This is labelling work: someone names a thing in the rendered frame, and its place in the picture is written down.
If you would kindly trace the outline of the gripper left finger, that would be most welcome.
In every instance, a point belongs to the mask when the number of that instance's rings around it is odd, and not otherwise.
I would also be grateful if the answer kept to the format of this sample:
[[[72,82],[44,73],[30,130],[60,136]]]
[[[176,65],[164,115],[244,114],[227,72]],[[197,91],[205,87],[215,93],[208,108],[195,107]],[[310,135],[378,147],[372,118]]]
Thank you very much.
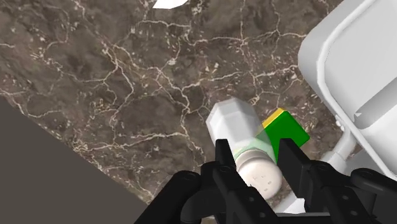
[[[161,189],[134,224],[281,224],[257,189],[236,171],[228,141],[216,140],[216,158],[201,173],[179,171]]]

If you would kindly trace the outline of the white sink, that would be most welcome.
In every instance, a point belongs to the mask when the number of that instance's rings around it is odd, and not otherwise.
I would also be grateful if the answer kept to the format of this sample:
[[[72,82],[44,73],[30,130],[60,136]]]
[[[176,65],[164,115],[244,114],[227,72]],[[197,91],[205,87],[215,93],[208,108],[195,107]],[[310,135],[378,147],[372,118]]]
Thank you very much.
[[[397,181],[397,0],[342,0],[302,41],[298,67],[342,126],[323,160]]]

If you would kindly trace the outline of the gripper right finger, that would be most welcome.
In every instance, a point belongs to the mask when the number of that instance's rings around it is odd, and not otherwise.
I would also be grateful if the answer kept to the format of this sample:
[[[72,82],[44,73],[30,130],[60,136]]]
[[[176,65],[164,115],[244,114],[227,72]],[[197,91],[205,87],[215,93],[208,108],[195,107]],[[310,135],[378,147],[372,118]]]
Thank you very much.
[[[347,176],[292,139],[280,140],[277,164],[305,211],[329,213],[329,224],[397,224],[397,181],[368,168]]]

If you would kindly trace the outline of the white bottle with clear cap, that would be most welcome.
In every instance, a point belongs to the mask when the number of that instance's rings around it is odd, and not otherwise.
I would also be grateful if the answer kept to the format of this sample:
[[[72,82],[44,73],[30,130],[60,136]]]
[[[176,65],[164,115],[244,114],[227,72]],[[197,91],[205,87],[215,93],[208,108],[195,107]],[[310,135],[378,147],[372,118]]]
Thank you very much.
[[[255,187],[265,200],[278,193],[282,173],[270,139],[252,105],[235,97],[217,102],[206,125],[212,141],[228,141],[237,172],[248,186]]]

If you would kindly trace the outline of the green box with yellow edge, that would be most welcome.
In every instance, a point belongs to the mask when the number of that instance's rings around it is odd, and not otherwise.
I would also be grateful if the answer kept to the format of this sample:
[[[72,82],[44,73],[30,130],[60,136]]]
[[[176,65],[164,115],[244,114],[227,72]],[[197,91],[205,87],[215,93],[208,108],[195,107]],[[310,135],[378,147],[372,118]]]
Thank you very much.
[[[270,139],[276,162],[278,162],[280,139],[290,138],[299,147],[310,139],[293,115],[282,108],[277,108],[266,120],[262,121],[261,125]]]

